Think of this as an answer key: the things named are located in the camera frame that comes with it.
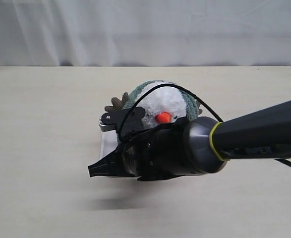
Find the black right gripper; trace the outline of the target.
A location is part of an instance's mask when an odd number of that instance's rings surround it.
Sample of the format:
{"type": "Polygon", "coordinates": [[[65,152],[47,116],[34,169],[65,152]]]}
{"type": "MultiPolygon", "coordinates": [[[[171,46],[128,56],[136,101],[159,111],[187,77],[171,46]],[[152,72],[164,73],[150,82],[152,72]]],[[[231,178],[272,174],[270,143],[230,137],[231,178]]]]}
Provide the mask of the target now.
{"type": "Polygon", "coordinates": [[[124,149],[117,148],[89,165],[89,177],[157,181],[218,173],[227,163],[209,144],[216,123],[212,118],[198,117],[159,125],[149,131],[150,135],[132,140],[124,149]]]}

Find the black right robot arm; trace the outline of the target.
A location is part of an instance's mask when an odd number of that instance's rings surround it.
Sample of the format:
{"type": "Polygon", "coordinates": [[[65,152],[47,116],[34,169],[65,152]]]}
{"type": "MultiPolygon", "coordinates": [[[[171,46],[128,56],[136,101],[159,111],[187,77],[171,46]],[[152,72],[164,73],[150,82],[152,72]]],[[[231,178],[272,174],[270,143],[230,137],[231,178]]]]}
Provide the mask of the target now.
{"type": "Polygon", "coordinates": [[[100,117],[115,130],[116,149],[88,167],[89,175],[168,180],[219,172],[233,159],[275,159],[291,167],[291,100],[226,122],[210,117],[145,129],[139,106],[100,117]]]}

